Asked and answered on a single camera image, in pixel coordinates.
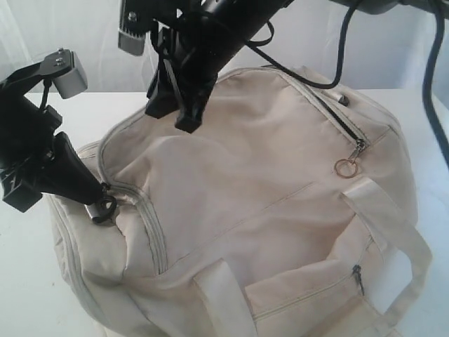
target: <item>white table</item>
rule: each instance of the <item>white table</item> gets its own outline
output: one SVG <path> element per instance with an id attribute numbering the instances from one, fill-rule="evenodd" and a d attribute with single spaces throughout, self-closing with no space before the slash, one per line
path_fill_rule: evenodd
<path id="1" fill-rule="evenodd" d="M 424 115 L 419 91 L 366 90 L 366 95 L 391 110 L 406 135 L 420 201 L 419 229 L 434 262 L 425 292 L 401 322 L 404 337 L 449 336 L 449 172 Z M 39 94 L 30 99 L 40 102 Z M 107 130 L 147 102 L 144 93 L 84 93 L 49 103 L 63 115 L 62 130 L 75 147 L 98 140 Z M 449 111 L 436 102 L 449 130 Z M 386 275 L 386 291 L 375 302 L 381 308 L 410 275 L 398 255 Z M 92 322 L 62 281 L 53 253 L 45 202 L 26 214 L 0 204 L 0 336 L 94 337 Z"/>

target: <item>robotic arm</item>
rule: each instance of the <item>robotic arm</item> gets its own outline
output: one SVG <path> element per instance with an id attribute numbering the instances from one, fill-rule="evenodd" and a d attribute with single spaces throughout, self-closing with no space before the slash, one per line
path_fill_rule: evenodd
<path id="1" fill-rule="evenodd" d="M 396 4 L 430 11 L 426 0 L 333 0 L 378 14 Z M 146 113 L 162 118 L 180 111 L 176 127 L 192 133 L 202 122 L 218 72 L 250 41 L 269 19 L 293 0 L 122 0 L 119 48 L 142 55 L 149 33 L 159 54 L 158 70 L 149 87 Z M 440 1 L 449 18 L 449 3 Z M 40 107 L 24 94 L 43 81 Z M 106 221 L 116 201 L 82 164 L 65 133 L 53 134 L 62 117 L 46 104 L 55 84 L 63 98 L 87 88 L 76 54 L 60 49 L 35 65 L 0 82 L 0 181 L 4 201 L 25 212 L 43 192 L 85 204 L 94 223 Z"/>
<path id="2" fill-rule="evenodd" d="M 332 0 L 371 14 L 407 4 L 426 11 L 427 0 Z M 293 0 L 122 0 L 119 48 L 142 55 L 146 33 L 159 54 L 146 114 L 162 118 L 180 111 L 176 127 L 192 133 L 218 72 L 281 8 Z M 444 13 L 449 18 L 449 4 Z M 159 30 L 158 22 L 168 27 Z M 251 42 L 253 46 L 262 46 Z"/>

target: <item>bag handle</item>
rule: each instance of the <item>bag handle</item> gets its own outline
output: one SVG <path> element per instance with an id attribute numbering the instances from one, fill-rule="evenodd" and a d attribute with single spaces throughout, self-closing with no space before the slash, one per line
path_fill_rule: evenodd
<path id="1" fill-rule="evenodd" d="M 413 278 L 371 327 L 359 336 L 387 336 L 418 299 L 429 271 L 431 251 L 390 196 L 373 180 L 362 178 L 343 192 L 346 203 L 368 227 L 376 228 L 410 259 Z"/>
<path id="2" fill-rule="evenodd" d="M 248 304 L 224 260 L 198 273 L 194 284 L 212 322 L 214 337 L 257 337 Z"/>

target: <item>zipper pull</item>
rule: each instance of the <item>zipper pull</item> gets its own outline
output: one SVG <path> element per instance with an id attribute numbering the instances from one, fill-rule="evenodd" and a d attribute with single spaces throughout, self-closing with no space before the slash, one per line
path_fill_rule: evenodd
<path id="1" fill-rule="evenodd" d="M 360 156 L 360 154 L 365 151 L 366 149 L 366 143 L 363 139 L 357 139 L 356 149 L 351 153 L 349 158 L 347 159 L 341 159 L 337 161 L 334 165 L 334 170 L 336 174 L 344 179 L 351 179 L 355 176 L 357 176 L 359 167 L 357 164 L 357 158 Z M 342 167 L 343 166 L 352 166 L 353 169 L 350 171 L 350 173 L 343 173 Z"/>
<path id="2" fill-rule="evenodd" d="M 352 154 L 349 156 L 349 158 L 347 160 L 349 160 L 352 164 L 354 164 L 356 162 L 356 159 L 358 158 L 358 156 L 360 156 L 360 154 L 365 149 L 366 149 L 365 141 L 363 139 L 358 139 L 356 149 L 354 150 L 354 152 L 352 152 Z"/>
<path id="3" fill-rule="evenodd" d="M 362 282 L 362 267 L 361 267 L 361 265 L 355 265 L 352 268 L 352 274 L 356 278 L 356 282 L 360 286 L 360 289 L 362 290 L 362 296 L 365 296 L 365 287 L 363 286 L 363 282 Z"/>

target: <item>zipper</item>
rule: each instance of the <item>zipper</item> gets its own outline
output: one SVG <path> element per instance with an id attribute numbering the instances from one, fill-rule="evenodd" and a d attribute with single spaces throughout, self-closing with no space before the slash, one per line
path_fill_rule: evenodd
<path id="1" fill-rule="evenodd" d="M 134 115 L 124 122 L 115 126 L 100 142 L 97 151 L 97 162 L 98 162 L 98 174 L 102 181 L 110 186 L 110 191 L 117 194 L 122 194 L 128 197 L 132 201 L 132 205 L 138 210 L 142 222 L 144 223 L 145 229 L 147 231 L 149 239 L 149 247 L 152 252 L 154 270 L 157 275 L 161 275 L 168 269 L 168 257 L 166 250 L 165 238 L 163 235 L 163 230 L 159 219 L 156 214 L 156 210 L 153 207 L 152 201 L 149 197 L 138 187 L 132 186 L 125 183 L 119 183 L 113 181 L 104 168 L 102 162 L 102 152 L 107 145 L 108 140 L 119 132 L 123 125 L 126 126 L 133 118 L 139 117 L 140 115 Z"/>
<path id="2" fill-rule="evenodd" d="M 82 147 L 78 151 L 78 153 L 82 155 L 83 152 L 90 151 L 95 147 L 98 147 L 98 149 L 100 149 L 100 144 L 101 142 L 87 144 L 86 146 Z M 102 169 L 102 165 L 98 165 L 98 173 L 100 174 L 101 180 L 109 186 L 109 190 L 111 192 L 122 194 L 132 201 L 131 203 L 129 202 L 121 203 L 119 202 L 119 200 L 117 200 L 118 202 L 117 208 L 123 206 L 124 204 L 126 205 L 131 204 L 138 210 L 138 213 L 142 218 L 142 222 L 144 223 L 145 229 L 149 237 L 150 249 L 153 256 L 154 270 L 156 270 L 158 275 L 163 274 L 168 269 L 167 267 L 168 259 L 165 248 L 165 240 L 163 238 L 163 233 L 161 225 L 159 223 L 159 219 L 157 218 L 156 211 L 154 210 L 151 201 L 148 200 L 147 197 L 143 197 L 139 192 L 133 190 L 132 188 L 126 187 L 124 184 L 119 185 L 110 183 L 109 179 L 107 178 L 107 175 Z"/>
<path id="3" fill-rule="evenodd" d="M 357 284 L 360 286 L 360 290 L 362 292 L 362 296 L 365 296 L 365 287 L 363 286 L 363 282 L 362 282 L 362 266 L 361 265 L 355 265 L 352 268 L 352 274 L 356 278 Z"/>
<path id="4" fill-rule="evenodd" d="M 260 70 L 260 68 L 245 68 L 245 70 Z M 319 109 L 319 106 L 324 108 L 324 111 L 322 109 L 319 110 L 325 116 L 327 116 L 327 118 L 333 119 L 337 122 L 337 124 L 341 127 L 341 129 L 339 130 L 344 131 L 343 134 L 345 134 L 348 139 L 350 139 L 350 141 L 354 144 L 355 149 L 347 159 L 341 159 L 335 163 L 335 172 L 342 178 L 348 179 L 355 177 L 359 171 L 356 159 L 358 159 L 360 155 L 370 146 L 370 141 L 366 138 L 363 132 L 354 123 L 352 123 L 352 121 L 343 112 L 339 111 L 338 109 L 331 108 L 330 105 L 327 104 L 321 97 L 319 97 L 319 95 L 315 93 L 310 87 L 298 82 L 291 76 L 283 73 L 281 70 L 278 70 L 276 68 L 264 67 L 263 70 L 266 72 L 277 73 L 293 88 L 295 88 L 304 97 L 306 97 L 314 107 L 316 107 L 317 109 Z M 241 71 L 242 70 L 236 70 L 235 72 L 231 72 L 228 75 L 223 76 L 223 80 L 231 77 L 234 74 L 238 74 Z M 343 174 L 339 171 L 340 164 L 345 162 L 353 166 L 353 171 L 351 174 Z"/>
<path id="5" fill-rule="evenodd" d="M 355 278 L 356 279 L 356 285 L 360 286 L 362 288 L 362 295 L 365 295 L 365 289 L 362 285 L 362 281 L 361 281 L 361 262 L 363 260 L 363 258 L 365 257 L 366 251 L 368 250 L 369 246 L 374 242 L 373 237 L 370 237 L 365 249 L 363 250 L 363 253 L 361 254 L 360 258 L 358 259 L 358 261 L 356 262 L 355 266 L 352 268 L 351 272 L 348 273 L 347 275 L 345 275 L 344 277 L 340 278 L 339 280 L 337 280 L 336 282 L 332 283 L 329 286 L 326 286 L 324 288 L 321 288 L 317 291 L 314 291 L 313 293 L 310 293 L 306 296 L 300 297 L 300 298 L 295 298 L 287 303 L 284 303 L 283 305 L 280 305 L 276 308 L 270 309 L 266 312 L 262 312 L 258 315 L 255 315 L 253 317 L 253 319 L 258 322 L 261 321 L 267 317 L 276 315 L 280 312 L 283 312 L 285 310 L 287 310 L 288 308 L 294 307 L 296 305 L 299 305 L 301 302 L 304 302 L 306 300 L 309 300 L 310 298 L 313 298 L 315 296 L 321 295 L 322 293 L 325 293 L 331 289 L 334 289 L 336 286 L 341 285 L 342 283 L 348 281 L 349 279 Z"/>

